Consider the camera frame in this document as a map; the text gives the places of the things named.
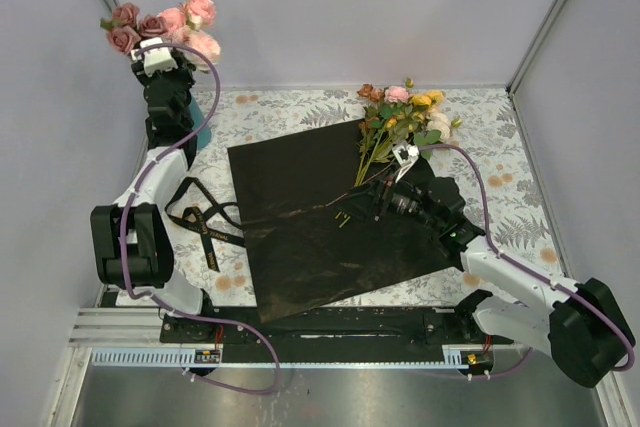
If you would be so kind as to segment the pink rose stem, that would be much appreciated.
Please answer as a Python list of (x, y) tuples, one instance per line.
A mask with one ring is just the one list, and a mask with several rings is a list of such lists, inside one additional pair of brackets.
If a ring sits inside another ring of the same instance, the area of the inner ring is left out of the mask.
[[(213, 65), (216, 65), (219, 61), (220, 45), (207, 32), (191, 31), (186, 37), (185, 45), (202, 53)], [(186, 52), (185, 57), (198, 71), (205, 73), (210, 71), (208, 64), (200, 56)]]
[(210, 27), (216, 18), (213, 0), (183, 0), (177, 6), (160, 12), (166, 27), (163, 37), (174, 42), (185, 42), (191, 33)]

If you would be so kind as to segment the mauve rose stem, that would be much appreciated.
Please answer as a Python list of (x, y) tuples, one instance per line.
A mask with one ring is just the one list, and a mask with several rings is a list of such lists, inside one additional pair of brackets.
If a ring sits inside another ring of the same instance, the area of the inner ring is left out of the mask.
[(117, 5), (110, 18), (100, 19), (100, 27), (117, 52), (128, 55), (143, 40), (162, 37), (168, 32), (164, 18), (146, 15), (139, 19), (139, 13), (137, 5), (127, 2)]

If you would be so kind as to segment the black wrapping paper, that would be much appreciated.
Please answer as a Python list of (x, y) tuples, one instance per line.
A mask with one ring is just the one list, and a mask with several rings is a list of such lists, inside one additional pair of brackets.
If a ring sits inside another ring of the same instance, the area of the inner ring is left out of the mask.
[(461, 266), (437, 227), (389, 212), (338, 218), (355, 182), (355, 121), (229, 148), (260, 319), (271, 322)]

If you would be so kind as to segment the black printed ribbon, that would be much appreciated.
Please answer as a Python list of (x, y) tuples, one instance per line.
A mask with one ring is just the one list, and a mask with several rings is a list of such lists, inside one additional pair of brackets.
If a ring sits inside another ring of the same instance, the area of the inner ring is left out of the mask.
[[(197, 206), (190, 206), (183, 210), (181, 216), (173, 215), (170, 212), (170, 209), (175, 203), (185, 196), (191, 187), (196, 187), (209, 202), (210, 206), (206, 210), (201, 210)], [(199, 179), (195, 177), (185, 177), (166, 205), (165, 213), (175, 225), (199, 235), (208, 269), (214, 272), (219, 272), (220, 268), (213, 241), (216, 240), (237, 247), (244, 247), (245, 241), (244, 238), (239, 235), (222, 232), (210, 227), (208, 222), (212, 218), (220, 216), (227, 224), (236, 229), (241, 229), (242, 226), (238, 222), (232, 220), (230, 215), (227, 213), (228, 208), (237, 206), (238, 204), (236, 202), (220, 203), (216, 201), (213, 195), (204, 187)]]

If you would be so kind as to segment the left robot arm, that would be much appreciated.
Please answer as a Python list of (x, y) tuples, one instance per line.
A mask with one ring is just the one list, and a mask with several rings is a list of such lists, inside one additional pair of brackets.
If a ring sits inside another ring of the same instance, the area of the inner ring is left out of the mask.
[(202, 308), (202, 291), (175, 267), (162, 218), (196, 154), (192, 72), (184, 55), (167, 47), (142, 54), (134, 50), (131, 56), (147, 104), (147, 152), (126, 191), (91, 212), (97, 274), (105, 285), (155, 297), (173, 316), (186, 313), (182, 330), (192, 340), (205, 342), (216, 333), (217, 319)]

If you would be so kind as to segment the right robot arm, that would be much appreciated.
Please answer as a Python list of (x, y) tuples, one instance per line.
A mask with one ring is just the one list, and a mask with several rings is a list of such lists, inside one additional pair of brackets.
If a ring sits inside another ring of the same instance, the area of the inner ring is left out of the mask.
[(462, 340), (475, 343), (488, 334), (524, 344), (549, 356), (569, 379), (587, 388), (634, 365), (636, 340), (611, 289), (596, 278), (578, 282), (547, 274), (500, 250), (488, 230), (466, 218), (453, 179), (435, 177), (424, 187), (372, 181), (349, 189), (337, 205), (366, 223), (391, 217), (421, 225), (464, 272), (514, 297), (509, 303), (481, 291), (461, 301), (455, 330)]

